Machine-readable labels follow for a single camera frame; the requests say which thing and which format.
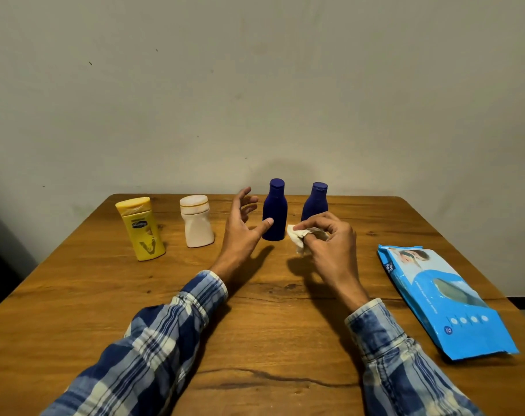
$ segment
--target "wet wipes package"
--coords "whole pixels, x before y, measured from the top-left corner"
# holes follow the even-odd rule
[[[434,343],[451,359],[518,353],[497,311],[437,253],[380,245],[378,256]]]

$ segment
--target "crumpled white cloth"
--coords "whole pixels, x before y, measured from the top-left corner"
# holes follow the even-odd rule
[[[304,246],[303,238],[306,237],[309,233],[314,233],[314,236],[322,241],[327,241],[329,235],[325,233],[320,228],[310,227],[309,229],[301,229],[299,231],[294,231],[294,224],[287,225],[287,235],[291,238],[295,245],[297,245],[297,253],[302,257],[305,254],[310,254],[311,251],[308,247]]]

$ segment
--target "bottle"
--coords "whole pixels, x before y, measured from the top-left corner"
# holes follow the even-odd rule
[[[323,182],[315,182],[312,185],[311,195],[307,198],[303,206],[303,213],[300,217],[301,221],[328,211],[328,201],[326,200],[327,192],[328,185]]]
[[[209,221],[209,198],[203,195],[187,196],[180,200],[185,222],[185,243],[189,248],[203,247],[214,242]]]
[[[116,203],[135,256],[139,261],[160,257],[166,252],[162,243],[149,197],[131,198]]]
[[[267,241],[281,241],[286,236],[287,200],[283,194],[286,183],[274,178],[270,181],[270,191],[262,208],[262,220],[272,217],[274,224],[262,235]]]

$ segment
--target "yellow lotion bottle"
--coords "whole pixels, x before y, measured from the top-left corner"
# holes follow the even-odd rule
[[[166,252],[158,232],[149,197],[116,203],[139,261],[160,257]]]

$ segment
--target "blue plaid shirt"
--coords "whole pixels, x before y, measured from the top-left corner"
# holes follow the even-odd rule
[[[124,338],[108,346],[43,416],[158,415],[182,391],[201,331],[226,299],[222,280],[203,270],[170,304],[139,311]],[[366,365],[364,397],[370,414],[482,414],[407,337],[380,299],[345,323]]]

